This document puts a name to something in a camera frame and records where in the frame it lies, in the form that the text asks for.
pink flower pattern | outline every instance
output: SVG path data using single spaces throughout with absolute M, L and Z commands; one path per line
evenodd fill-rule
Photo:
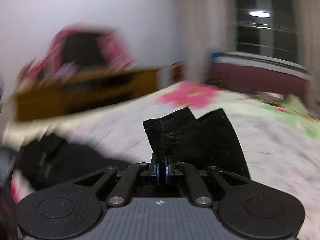
M 158 98 L 158 103 L 173 103 L 174 106 L 189 106 L 190 108 L 203 108 L 212 103 L 219 89 L 214 86 L 196 85 L 186 81 L 174 91 Z

ribbed gray surface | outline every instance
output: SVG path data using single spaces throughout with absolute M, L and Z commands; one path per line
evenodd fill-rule
M 74 239 L 240 240 L 243 238 L 229 233 L 211 210 L 196 208 L 187 198 L 134 198 L 125 207 L 111 208 L 97 227 Z

wooden dresser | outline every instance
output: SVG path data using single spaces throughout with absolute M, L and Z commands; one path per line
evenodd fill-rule
M 67 81 L 17 88 L 14 93 L 17 121 L 73 114 L 138 98 L 157 90 L 159 68 L 120 72 L 105 68 L 81 71 Z

black bag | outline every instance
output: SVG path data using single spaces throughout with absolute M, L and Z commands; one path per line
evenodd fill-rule
M 50 134 L 20 149 L 17 168 L 35 190 L 51 187 L 106 166 L 126 170 L 130 163 L 105 159 L 87 145 L 69 144 Z

black cloth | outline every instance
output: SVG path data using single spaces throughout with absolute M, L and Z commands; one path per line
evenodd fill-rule
M 213 165 L 250 178 L 238 137 L 223 109 L 209 112 L 182 126 L 182 120 L 189 120 L 187 113 L 183 110 L 179 115 L 181 122 L 172 122 L 172 127 L 166 129 L 159 121 L 162 118 L 143 122 L 151 147 L 156 145 L 152 147 L 156 159 L 160 161 L 163 156 L 170 155 L 173 162 L 191 163 L 200 170 Z
M 149 119 L 143 122 L 153 153 L 160 165 L 164 165 L 164 156 L 168 149 L 164 143 L 164 135 L 178 131 L 188 123 L 196 120 L 188 107 L 175 111 L 162 118 Z
M 65 139 L 50 134 L 32 141 L 20 149 L 17 168 L 40 190 L 75 179 L 107 166 L 126 170 L 130 163 L 105 159 L 87 145 L 69 144 Z

